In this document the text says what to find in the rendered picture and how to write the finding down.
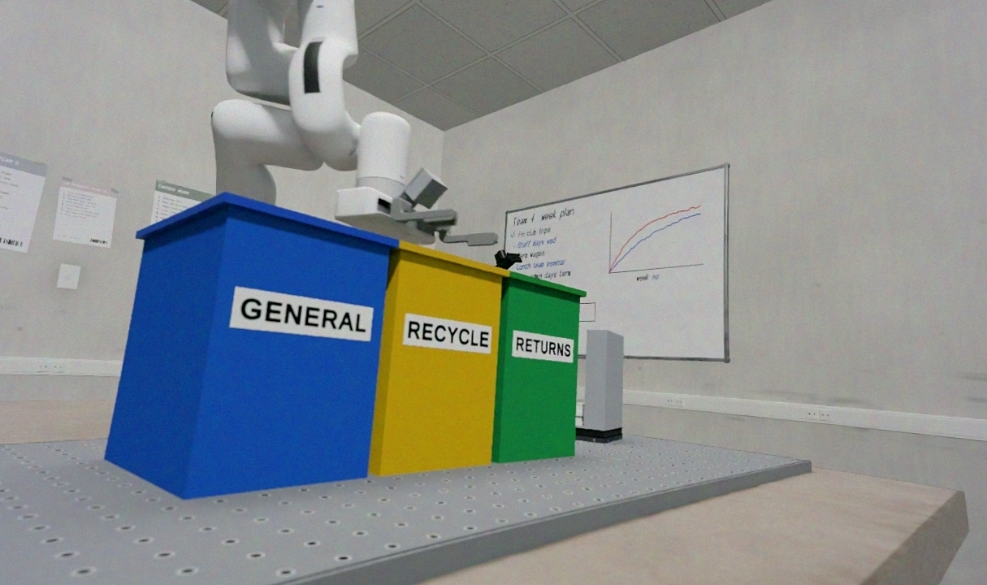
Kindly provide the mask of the green returns bin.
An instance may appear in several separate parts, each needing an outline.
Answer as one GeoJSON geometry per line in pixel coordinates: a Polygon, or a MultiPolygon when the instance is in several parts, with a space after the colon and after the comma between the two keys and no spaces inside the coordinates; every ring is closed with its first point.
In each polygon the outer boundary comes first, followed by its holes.
{"type": "Polygon", "coordinates": [[[509,271],[498,323],[491,462],[574,457],[581,297],[509,271]]]}

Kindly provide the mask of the yellow recycle bin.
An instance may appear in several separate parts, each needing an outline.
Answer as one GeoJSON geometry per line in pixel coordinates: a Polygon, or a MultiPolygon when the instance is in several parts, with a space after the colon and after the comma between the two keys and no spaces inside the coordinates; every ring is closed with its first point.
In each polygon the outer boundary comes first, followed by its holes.
{"type": "Polygon", "coordinates": [[[503,277],[402,240],[390,249],[368,474],[491,464],[503,277]]]}

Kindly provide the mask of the blue waste bin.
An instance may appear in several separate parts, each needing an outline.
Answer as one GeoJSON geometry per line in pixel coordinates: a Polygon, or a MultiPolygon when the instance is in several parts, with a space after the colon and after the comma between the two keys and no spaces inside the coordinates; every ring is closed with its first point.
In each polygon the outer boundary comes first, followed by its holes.
{"type": "Polygon", "coordinates": [[[367,478],[400,240],[227,192],[134,238],[104,460],[182,500],[367,478]]]}

